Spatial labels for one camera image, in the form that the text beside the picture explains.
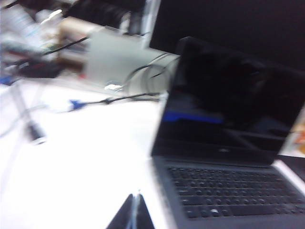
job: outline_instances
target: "black object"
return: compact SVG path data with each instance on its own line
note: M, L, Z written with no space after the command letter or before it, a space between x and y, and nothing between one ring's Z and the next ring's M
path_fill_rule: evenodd
M190 37L177 53L152 148L177 228L303 229L305 198L271 164L305 72Z
M66 45L64 45L64 46L62 46L62 47L59 47L59 48L57 48L57 49L47 51L47 52L45 52L43 55L49 55L49 54L51 54L51 53L58 52L58 51L60 51L60 50L66 49L66 48L68 48L68 47L70 47L70 46L72 46L72 45L74 45L74 44L77 44L77 43L80 43L80 42L82 42L82 41L85 41L85 40L87 40L88 38L89 38L89 37L83 37L83 38L81 38L81 39L79 39L79 40L77 40L77 41L71 42L71 43L66 44Z
M150 218L147 206L145 204L144 198L139 194L140 202L137 209L137 229L154 229L152 220ZM135 197L130 194L120 210L114 216L113 220L110 222L107 229L129 229L127 225L130 222L132 214L132 204L135 200Z
M150 46L176 51L195 37L305 69L303 0L162 0Z
M168 171L189 218L305 214L305 201L277 174L181 167Z
M38 125L38 123L34 122L30 111L27 109L18 83L18 81L15 81L10 86L10 89L12 91L13 96L15 97L16 106L20 113L20 116L24 119L31 141L35 144L44 143L46 141L45 134Z
M140 34L145 0L80 0L64 15L103 26L119 28L122 17L130 13L128 34Z
M278 158L284 161L305 182L305 158L283 155L279 155Z
M16 65L18 74L28 78L56 78L63 70L59 64L40 58L24 59Z

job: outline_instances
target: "cable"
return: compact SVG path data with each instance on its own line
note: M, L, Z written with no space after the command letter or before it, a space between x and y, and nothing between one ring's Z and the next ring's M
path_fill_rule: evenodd
M51 50L51 51L47 51L47 52L45 52L43 55L49 55L49 54L51 54L51 53L58 52L58 51L60 51L60 50L66 49L66 48L70 47L71 45L80 43L80 42L82 42L82 41L84 41L84 40L86 40L86 39L88 39L88 38L89 38L89 37L83 37L83 38L81 38L81 39L79 39L79 40L77 40L77 41L74 41L74 42L71 42L71 43L69 43L69 44L66 44L66 45L64 45L64 46L62 46L62 47L60 47L60 48L58 48L58 49L54 49L54 50Z
M126 91L126 94L128 95L129 94L129 84L130 84L130 81L131 79L135 76L135 74L142 70L142 69L145 69L145 68L148 68L148 67L158 67L160 69L163 69L164 67L162 65L158 65L158 64L148 64L148 65L144 65L144 66L141 66L135 70L133 70L131 73L129 73L129 75L126 77L126 80L122 86L122 88Z
M161 60L161 59L163 59L163 58L165 58L165 57L167 57L169 55L169 53L167 53L167 52L164 52L164 53L162 53L161 55L159 55L159 56L157 56L157 57L155 57L155 58L153 58L150 62L149 62L149 64L151 64L151 63L153 63L153 62L155 62L156 60Z
M83 104L102 104L102 103L105 103L105 104L111 104L115 101L119 101L119 100L122 100L122 99L133 99L133 98L137 98L137 97L141 97L141 96L157 96L157 95L160 95L161 93L159 92L155 92L155 93L141 93L141 94L134 94L134 95L129 95L129 96L122 96L122 97L119 97L119 98L107 98L107 99L103 99L103 100L100 100L100 101L96 101L96 102L86 102L86 103L83 103Z
M17 5L18 2L19 2L19 0L13 1L13 2L10 3L10 4L8 4L8 5L6 5L6 6L3 6L3 7L1 8L1 10L5 10L5 9L8 9L8 8L14 6L14 5Z
M44 108L45 105L38 105L38 106L34 106L34 107L31 107L31 108L28 108L27 110L28 111L33 111L33 110L37 110L37 109L40 109L40 108ZM17 123L20 121L20 119L22 119L22 117L24 116L24 112L22 114L20 114L18 117L16 117L10 124L10 126L5 130L3 131L2 133L0 133L0 138L3 138L5 137L6 135L8 135L17 125Z

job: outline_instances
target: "desk surface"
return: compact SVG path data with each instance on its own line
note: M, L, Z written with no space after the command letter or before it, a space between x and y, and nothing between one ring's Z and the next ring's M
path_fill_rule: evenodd
M109 97L23 82L29 107L42 88L46 101ZM17 116L8 94L1 111L1 123ZM156 229L172 229L149 155L160 113L158 103L124 101L61 114L33 111L46 143L32 145L22 121L0 139L1 228L106 228L128 194L140 190ZM305 193L305 184L285 164L274 165Z

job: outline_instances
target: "computer monitor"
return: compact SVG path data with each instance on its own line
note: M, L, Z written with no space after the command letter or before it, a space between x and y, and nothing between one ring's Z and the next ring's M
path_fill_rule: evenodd
M162 0L150 47L175 53L192 36L305 70L303 0Z

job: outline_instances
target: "black laptop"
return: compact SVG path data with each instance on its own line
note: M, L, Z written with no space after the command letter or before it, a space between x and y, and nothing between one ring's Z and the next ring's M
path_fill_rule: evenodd
M303 71L194 38L152 148L179 229L304 229L305 197L274 167L305 101Z

